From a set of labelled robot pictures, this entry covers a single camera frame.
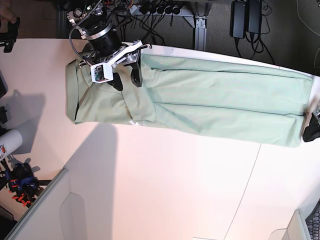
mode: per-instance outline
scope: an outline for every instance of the white table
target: white table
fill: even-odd
[[[79,50],[85,43],[75,41]],[[145,53],[279,68],[181,48],[153,46]],[[39,179],[55,176],[98,125],[74,125],[66,117],[65,66],[74,59],[62,39],[19,39],[12,53],[0,53],[9,88],[0,99],[11,118],[6,126],[28,136],[23,153],[15,157],[39,166]],[[319,93],[315,85],[312,98]],[[106,144],[115,143],[114,240],[267,240],[288,226],[296,209],[306,217],[320,198],[318,140],[286,148],[171,129],[100,125],[110,132]],[[1,191],[0,204],[20,217],[24,209],[11,196]],[[88,239],[103,231],[88,232]]]

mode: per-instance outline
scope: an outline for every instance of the black clamp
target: black clamp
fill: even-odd
[[[312,113],[309,126],[305,128],[302,138],[305,142],[311,142],[317,138],[320,138],[320,104]]]
[[[11,53],[12,48],[17,41],[19,25],[20,18],[17,17],[15,23],[8,22],[8,32],[0,32],[0,47],[4,47],[4,53]]]

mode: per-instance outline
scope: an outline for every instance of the light green pants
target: light green pants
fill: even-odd
[[[75,123],[165,127],[187,133],[296,147],[312,79],[268,67],[142,55],[143,86],[117,66],[123,91],[67,66],[67,115]]]

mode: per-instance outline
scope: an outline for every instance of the black cable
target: black cable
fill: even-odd
[[[265,1],[262,0],[263,3],[265,3],[265,6],[263,6],[264,11],[268,11],[267,13],[264,13],[265,16],[269,16],[272,13],[272,8],[269,6],[269,4]]]
[[[132,29],[132,27],[133,27],[134,24],[135,24],[136,18],[137,18],[137,15],[135,15],[134,18],[133,18],[132,24],[131,24],[131,26],[130,26],[131,29]]]
[[[154,26],[152,27],[152,30],[155,29],[155,27],[158,25],[158,23],[160,23],[164,18],[165,18],[165,13],[164,14],[161,14],[161,17],[158,19],[158,21],[154,24]],[[150,31],[148,31],[144,36],[143,38],[141,39],[141,41],[144,41],[149,35],[151,34]]]
[[[151,29],[148,25],[143,23],[143,21],[141,19],[139,19],[138,17],[136,18],[136,20],[139,21],[140,23],[142,23],[142,25],[141,25],[142,29],[144,29],[147,32],[151,31],[155,36],[157,36],[161,39],[162,45],[166,46],[164,38],[159,33],[157,33],[155,30]]]
[[[132,18],[131,13],[128,11],[128,9],[125,6],[117,6],[116,8],[114,8],[111,11],[111,13],[106,18],[106,21],[105,21],[106,25],[108,25],[111,22],[111,19],[113,16],[119,16],[119,17],[123,17],[123,18],[128,17],[130,19]]]
[[[263,13],[262,16],[264,16],[265,18],[265,22],[266,22],[266,25],[268,27],[268,31],[267,32],[263,32],[263,33],[260,33],[257,35],[256,39],[255,39],[255,34],[254,33],[250,33],[250,39],[248,38],[247,36],[247,33],[245,33],[245,38],[246,40],[251,44],[251,48],[253,50],[253,55],[252,57],[250,57],[250,60],[254,58],[254,56],[256,54],[260,54],[262,53],[265,49],[268,53],[268,55],[270,56],[271,60],[272,60],[272,64],[275,65],[275,60],[271,54],[271,52],[269,51],[269,49],[267,48],[266,44],[263,42],[262,40],[262,35],[267,35],[270,33],[271,29],[270,29],[270,25],[269,25],[269,21],[268,21],[268,18],[267,16],[269,16],[272,12],[272,8],[268,5],[268,3],[265,1],[265,0],[262,0],[263,3],[265,3],[266,5],[263,7],[263,10],[264,11],[268,11],[267,13]],[[236,48],[236,51],[238,52],[239,56],[240,55],[240,51],[239,51],[239,48],[238,48],[238,44],[239,44],[239,39],[237,40],[236,38],[234,39],[235,40],[235,48]]]
[[[88,0],[85,0],[85,5],[84,5],[82,12],[84,12],[84,10],[87,8],[87,2],[88,2]]]
[[[269,54],[269,56],[270,56],[270,58],[271,58],[271,60],[272,60],[272,64],[275,65],[276,62],[275,62],[274,58],[272,57],[272,55],[271,55],[269,49],[267,48],[267,46],[266,46],[265,43],[262,41],[261,37],[260,37],[260,42],[261,42],[261,44],[265,47],[265,50],[268,52],[268,54]]]
[[[150,25],[151,29],[153,29],[154,21],[155,21],[154,14],[152,14],[151,25]],[[156,37],[155,37],[155,35],[153,33],[151,33],[151,39],[152,39],[152,44],[157,45],[157,40],[156,40]]]
[[[113,27],[113,29],[118,29],[118,28],[123,28],[124,26],[130,24],[133,20],[131,16],[121,16],[121,15],[116,15],[115,19],[117,21],[117,25]]]
[[[169,26],[172,27],[173,23],[174,23],[174,13],[171,13],[171,20],[170,20]]]
[[[81,19],[81,20],[71,29],[71,31],[70,31],[70,33],[69,33],[69,43],[70,43],[70,45],[71,45],[72,50],[74,51],[74,53],[75,53],[80,59],[82,59],[82,56],[80,55],[80,53],[78,53],[78,51],[77,51],[76,48],[75,48],[74,43],[72,42],[72,33],[76,30],[76,28],[77,28],[79,25],[81,25],[85,20],[87,20],[87,19],[91,16],[91,14],[99,7],[99,5],[100,5],[101,2],[102,2],[102,0],[99,0],[99,1],[97,2],[97,4],[94,6],[94,8],[93,8],[83,19]]]
[[[119,26],[119,25],[120,25],[120,21],[119,21],[118,15],[115,16],[115,20],[116,20],[116,22],[118,23],[117,26]],[[122,29],[121,29],[121,27],[120,27],[120,38],[121,38],[121,41],[124,40],[124,37],[123,37],[123,35],[122,35]]]
[[[238,38],[238,37],[234,38],[235,49],[238,52],[240,58],[242,58],[241,53],[239,51],[239,41],[240,41],[240,38]]]
[[[151,14],[149,13],[149,15],[146,17],[146,20],[144,20],[143,23],[140,22],[140,27],[141,27],[142,24],[143,24],[143,25],[146,24],[146,22],[148,21],[148,19],[150,18],[150,16],[151,16]]]
[[[122,28],[123,28],[123,40],[126,41],[126,31],[127,31],[127,24],[125,24]]]

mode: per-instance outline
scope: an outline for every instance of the cable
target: cable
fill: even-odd
[[[69,43],[74,51],[74,53],[81,59],[83,59],[83,57],[78,53],[78,51],[76,50],[73,42],[72,42],[72,33],[75,31],[75,29],[80,25],[82,24],[85,20],[87,20],[91,14],[99,7],[100,3],[102,2],[102,0],[99,0],[98,3],[94,6],[94,8],[88,13],[87,16],[85,16],[83,19],[81,19],[72,29],[71,29],[71,32],[69,34]]]
[[[272,13],[272,8],[269,6],[269,4],[265,0],[262,0],[262,2],[265,3],[265,6],[263,6],[263,10],[267,11],[266,13],[262,13],[262,16],[264,16],[264,18],[265,18],[265,22],[268,27],[268,31],[258,34],[256,39],[255,39],[255,35],[256,35],[255,33],[252,33],[252,32],[250,33],[250,39],[248,38],[247,33],[245,33],[245,38],[251,44],[251,48],[253,50],[253,55],[249,59],[250,60],[253,59],[256,54],[260,54],[264,50],[266,50],[272,60],[272,64],[275,65],[276,63],[275,63],[275,60],[274,60],[271,52],[269,51],[268,47],[266,46],[266,44],[262,40],[262,35],[267,35],[271,31],[267,16],[269,16]],[[237,40],[236,38],[234,40],[235,40],[236,51],[240,55],[240,51],[238,48],[239,40]]]
[[[119,16],[118,15],[115,16],[115,20],[118,23],[117,26],[119,26],[120,25],[120,21],[119,21]],[[122,34],[122,28],[121,27],[120,27],[120,38],[121,38],[122,41],[124,40],[124,36]]]
[[[152,13],[151,14],[151,25],[150,25],[151,29],[153,29],[153,25],[155,23],[156,18],[157,18],[157,16],[155,16],[155,18],[154,18],[154,14]],[[153,33],[151,34],[151,39],[152,39],[152,43],[157,45],[157,40],[156,40],[156,37]]]
[[[275,63],[275,60],[274,60],[274,58],[272,57],[269,49],[267,48],[267,46],[265,45],[265,43],[262,41],[261,36],[260,36],[259,38],[260,38],[261,44],[265,47],[265,50],[268,52],[268,54],[269,54],[269,56],[270,56],[270,58],[271,58],[271,60],[272,60],[272,64],[275,65],[275,64],[276,64],[276,63]]]
[[[157,33],[155,30],[151,29],[147,24],[145,24],[141,19],[139,19],[138,17],[136,18],[137,21],[139,21],[140,23],[142,23],[141,28],[146,30],[147,32],[151,31],[155,36],[159,37],[162,41],[162,45],[166,46],[165,40],[164,38]]]
[[[313,32],[315,35],[320,36],[320,33],[317,33],[316,31],[312,30],[311,27],[309,27],[300,17],[299,15],[299,0],[296,0],[296,8],[297,8],[297,14],[298,14],[298,18],[300,19],[300,21],[311,31]]]
[[[126,41],[126,31],[127,31],[127,24],[125,24],[122,29],[123,29],[123,41]]]
[[[165,18],[166,13],[161,14],[161,17],[159,18],[159,20],[154,24],[154,26],[152,27],[152,30],[155,29],[155,27],[158,25],[158,23],[160,23],[164,18]],[[141,39],[141,41],[144,41],[149,35],[151,34],[151,31],[148,31],[143,38]]]
[[[320,48],[318,48],[318,50],[316,51],[315,56],[314,56],[314,61],[313,61],[313,68],[314,69],[320,69],[320,66],[316,66],[316,59],[317,59],[319,51],[320,51]]]
[[[239,51],[239,40],[240,40],[240,38],[235,37],[235,38],[234,38],[234,44],[235,44],[236,51],[238,52],[240,58],[242,58],[241,53],[240,53],[240,51]]]

